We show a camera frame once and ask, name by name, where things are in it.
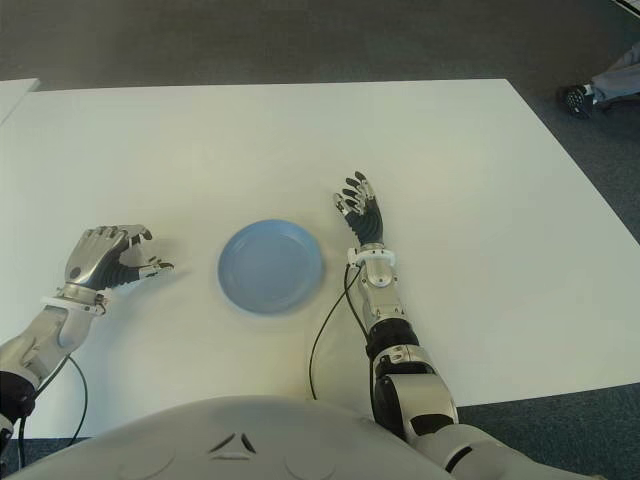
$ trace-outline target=floor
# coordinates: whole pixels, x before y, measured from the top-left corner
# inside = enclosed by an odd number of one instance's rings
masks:
[[[640,109],[579,121],[554,104],[557,86],[640,40],[638,17],[613,2],[0,1],[0,80],[35,76],[43,89],[507,78],[640,240]],[[640,385],[461,418],[550,465],[610,480],[640,471]],[[29,441],[27,453],[62,445]],[[14,450],[7,461],[15,469]]]

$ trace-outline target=robot finger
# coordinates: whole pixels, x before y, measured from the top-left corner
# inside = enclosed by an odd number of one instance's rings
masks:
[[[145,240],[151,240],[153,238],[151,232],[147,230],[147,227],[145,227],[144,225],[118,225],[118,229],[124,231],[128,238],[133,238],[140,235]]]
[[[343,188],[342,189],[342,193],[344,193],[345,195],[354,198],[356,200],[359,200],[360,197],[362,197],[362,195],[360,195],[360,193],[358,192],[354,192],[353,190],[349,189],[349,188]]]
[[[351,211],[344,202],[344,197],[342,195],[340,195],[339,193],[334,193],[333,194],[333,203],[335,204],[336,208],[338,210],[340,210],[340,213],[342,213],[342,215],[344,215],[345,217],[349,214],[349,212]]]
[[[358,182],[357,180],[354,180],[353,178],[348,178],[347,177],[345,182],[347,182],[347,185],[349,185],[350,187],[353,187],[355,189],[358,189],[358,187],[360,187],[360,182]]]

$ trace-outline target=wire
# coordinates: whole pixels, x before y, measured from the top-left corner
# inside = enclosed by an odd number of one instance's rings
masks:
[[[84,424],[84,419],[87,416],[87,408],[89,407],[89,387],[87,386],[87,379],[85,378],[84,373],[82,373],[82,369],[80,368],[80,365],[78,365],[78,363],[71,357],[71,355],[67,356],[67,358],[71,363],[73,363],[73,366],[76,367],[76,370],[78,370],[78,373],[80,374],[80,378],[82,379],[82,386],[84,387],[84,408],[82,409],[82,417],[80,418],[80,423],[78,424],[78,428],[76,428],[76,431],[73,434],[73,438],[71,438],[71,440],[67,444],[67,447],[70,447],[71,445],[73,445],[73,442],[75,442],[76,439],[78,438],[80,429]]]
[[[360,270],[362,270],[362,265],[358,269],[358,273],[356,274],[355,278],[358,278],[358,276],[360,275]],[[347,287],[347,277],[348,276],[349,276],[349,268],[347,266],[347,269],[344,271],[344,279],[342,281],[342,285],[344,287],[344,293],[345,293],[345,295],[347,297],[347,302],[349,303],[349,308],[351,309],[351,313],[353,313],[353,317],[356,319],[356,322],[358,322],[358,325],[360,326],[360,330],[362,330],[362,334],[364,335],[364,339],[365,340],[369,340],[369,334],[367,334],[367,330],[364,328],[364,325],[360,321],[360,317],[356,313],[356,309],[353,308],[353,303],[351,302],[351,295],[349,294],[349,288]]]
[[[369,358],[369,400],[371,401],[371,413],[376,418],[375,403],[373,402],[373,359]]]
[[[360,320],[360,317],[358,316],[356,309],[353,307],[353,302],[351,302],[351,294],[349,293],[349,289],[346,288],[346,285],[347,285],[346,272],[344,276],[344,285],[345,285],[344,291],[347,297],[347,302],[349,303],[349,308],[351,309],[351,313],[353,314],[353,318],[355,318],[356,322],[358,322],[358,325],[360,326],[360,330],[362,330],[362,334],[364,335],[364,339],[368,342],[369,334],[364,328],[364,325],[362,324],[362,321]],[[371,358],[369,358],[369,401],[371,402],[371,412],[375,417],[375,409],[374,409],[374,403],[373,403],[373,360]]]
[[[57,368],[53,371],[53,373],[49,375],[47,380],[36,391],[33,399],[35,400],[42,394],[42,392],[44,392],[44,390],[58,376],[60,371],[62,371],[62,368],[65,366],[67,361],[70,361],[73,364],[73,366],[76,367],[76,370],[78,370],[78,373],[80,374],[80,378],[82,379],[82,386],[84,388],[84,407],[82,409],[82,417],[80,418],[80,423],[78,424],[78,427],[76,428],[76,431],[73,434],[73,437],[71,438],[69,443],[67,443],[67,447],[70,447],[78,438],[78,434],[80,433],[80,430],[82,429],[82,425],[84,424],[84,420],[87,417],[87,409],[89,408],[89,387],[87,386],[87,379],[84,376],[84,373],[80,368],[80,365],[78,365],[78,363],[71,357],[71,355],[67,355],[66,357],[64,357],[64,359],[62,359],[62,361],[60,362],[60,365],[57,366]],[[26,422],[27,422],[26,417],[20,418],[20,426],[18,429],[18,462],[19,462],[18,469],[24,468],[27,465],[27,462],[25,460],[25,452],[24,452],[24,426]]]
[[[64,357],[62,359],[62,361],[60,362],[60,365],[58,365],[58,367],[53,371],[53,373],[51,375],[49,375],[49,378],[47,378],[47,380],[40,386],[40,388],[36,391],[36,394],[33,396],[33,399],[35,400],[36,398],[38,398],[40,396],[40,394],[42,392],[44,392],[44,389],[47,388],[49,386],[49,384],[51,382],[53,382],[53,379],[56,378],[58,376],[58,374],[60,373],[60,370],[62,370],[62,368],[65,366],[65,364],[67,363],[67,360],[69,360],[69,355],[67,355],[66,357]]]
[[[20,417],[20,427],[18,429],[18,470],[24,468],[27,464],[24,454],[24,424],[27,423],[27,417]]]
[[[336,309],[336,307],[338,306],[338,304],[340,304],[340,302],[342,301],[342,299],[344,298],[344,296],[347,294],[347,292],[349,291],[349,289],[351,288],[351,286],[354,284],[354,282],[356,281],[356,279],[358,278],[358,276],[360,275],[360,270],[362,270],[362,266],[358,269],[358,272],[356,273],[355,277],[353,277],[353,279],[351,279],[351,282],[349,282],[349,284],[347,285],[347,277],[349,275],[349,267],[350,265],[347,264],[347,266],[345,267],[344,270],[344,290],[342,291],[342,293],[340,294],[340,296],[338,297],[338,299],[336,300],[336,303],[333,304],[333,307],[331,307],[331,310],[329,310],[329,313],[327,314],[326,318],[324,319],[324,321],[322,322],[322,326],[320,327],[320,330],[318,331],[318,334],[316,335],[315,340],[313,341],[313,347],[311,347],[311,355],[309,356],[309,386],[311,387],[311,395],[313,396],[314,400],[318,399],[318,396],[316,395],[316,389],[313,386],[313,356],[316,352],[316,347],[318,345],[318,340],[320,340],[320,336],[322,335],[322,332],[324,331],[324,328],[327,326],[327,323],[329,323],[329,319],[331,318],[331,315],[333,315],[334,310]]]
[[[47,380],[42,385],[40,385],[40,388],[36,390],[36,393],[33,395],[34,401],[36,398],[38,398],[42,394],[42,392],[44,392],[44,390],[49,386],[49,384],[53,382],[54,378],[58,376],[58,374],[60,373],[64,365],[67,363],[67,360],[69,360],[68,355],[62,359],[60,364],[51,373],[51,375],[49,375]],[[24,426],[26,423],[27,423],[27,417],[21,417],[20,427],[18,430],[18,470],[27,466],[25,453],[24,453]]]

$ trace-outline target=gray trousers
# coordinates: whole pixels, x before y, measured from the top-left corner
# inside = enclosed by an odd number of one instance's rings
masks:
[[[591,85],[599,102],[640,93],[640,42],[611,65],[609,70],[593,77]]]

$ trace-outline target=white table surface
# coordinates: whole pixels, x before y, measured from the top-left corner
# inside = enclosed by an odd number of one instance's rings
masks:
[[[9,117],[20,100],[37,86],[38,80],[35,78],[0,81],[0,125]]]
[[[640,380],[640,249],[504,80],[30,93],[0,129],[0,338],[61,285],[85,228],[141,222],[177,268],[114,294],[76,353],[83,434],[217,395],[309,397],[353,245],[331,194],[354,169],[459,405]],[[326,267],[277,318],[241,312],[216,280],[225,242],[265,218],[307,228]],[[363,345],[342,305],[317,352],[321,399],[368,412]],[[81,405],[65,368],[27,436],[69,436]]]

